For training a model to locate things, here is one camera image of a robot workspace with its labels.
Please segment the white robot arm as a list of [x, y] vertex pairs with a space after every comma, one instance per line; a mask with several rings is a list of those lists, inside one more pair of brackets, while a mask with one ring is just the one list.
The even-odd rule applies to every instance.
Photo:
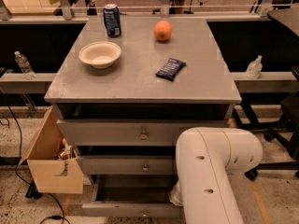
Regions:
[[170, 201], [186, 224], [244, 224], [229, 174], [255, 168], [263, 157], [259, 139], [237, 128], [190, 128], [177, 140], [178, 182]]

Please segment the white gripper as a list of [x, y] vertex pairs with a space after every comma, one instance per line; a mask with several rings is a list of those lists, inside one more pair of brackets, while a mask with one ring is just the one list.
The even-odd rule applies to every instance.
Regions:
[[169, 201], [175, 206], [182, 206], [179, 182], [172, 188], [169, 194]]

